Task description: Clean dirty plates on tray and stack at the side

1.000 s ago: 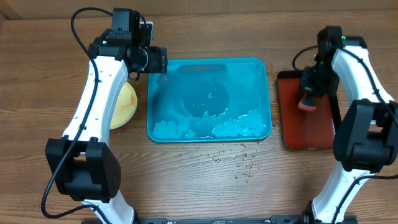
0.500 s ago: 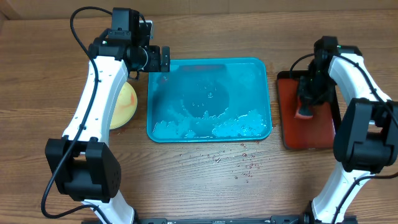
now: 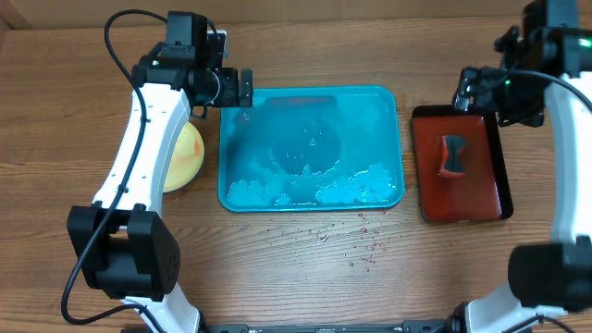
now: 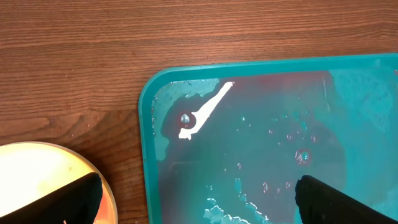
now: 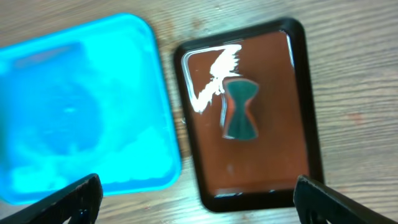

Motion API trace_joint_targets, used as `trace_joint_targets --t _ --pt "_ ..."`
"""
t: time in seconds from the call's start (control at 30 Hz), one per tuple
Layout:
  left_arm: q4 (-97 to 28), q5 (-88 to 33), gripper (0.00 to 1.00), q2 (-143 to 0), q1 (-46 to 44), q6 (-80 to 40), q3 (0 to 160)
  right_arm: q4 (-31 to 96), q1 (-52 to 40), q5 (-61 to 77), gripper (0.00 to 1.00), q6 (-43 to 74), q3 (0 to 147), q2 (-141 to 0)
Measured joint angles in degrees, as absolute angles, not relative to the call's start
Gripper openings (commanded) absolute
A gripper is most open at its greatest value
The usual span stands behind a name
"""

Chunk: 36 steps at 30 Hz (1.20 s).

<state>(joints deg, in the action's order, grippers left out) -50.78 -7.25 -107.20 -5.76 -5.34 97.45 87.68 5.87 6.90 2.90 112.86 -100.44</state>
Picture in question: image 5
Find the red sponge with dark scourer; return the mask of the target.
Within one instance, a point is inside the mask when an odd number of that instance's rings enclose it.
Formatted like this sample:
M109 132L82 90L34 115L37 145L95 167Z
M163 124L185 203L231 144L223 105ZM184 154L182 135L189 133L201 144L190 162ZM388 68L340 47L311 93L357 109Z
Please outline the red sponge with dark scourer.
M223 137L250 141L258 137L258 128L249 107L259 91L259 85L247 78L230 78L223 83L226 107Z

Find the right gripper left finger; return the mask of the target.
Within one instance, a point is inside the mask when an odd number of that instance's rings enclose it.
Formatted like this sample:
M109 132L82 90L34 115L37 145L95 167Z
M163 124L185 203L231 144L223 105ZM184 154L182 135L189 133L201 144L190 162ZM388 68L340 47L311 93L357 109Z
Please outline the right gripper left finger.
M1 224L94 224L103 199L98 174L86 177L1 220Z

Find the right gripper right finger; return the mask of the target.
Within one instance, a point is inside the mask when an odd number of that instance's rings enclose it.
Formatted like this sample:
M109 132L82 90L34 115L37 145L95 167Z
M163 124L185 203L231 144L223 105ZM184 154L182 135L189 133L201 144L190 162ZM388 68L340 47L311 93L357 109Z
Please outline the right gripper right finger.
M395 224L394 220L305 175L297 179L294 205L301 223Z

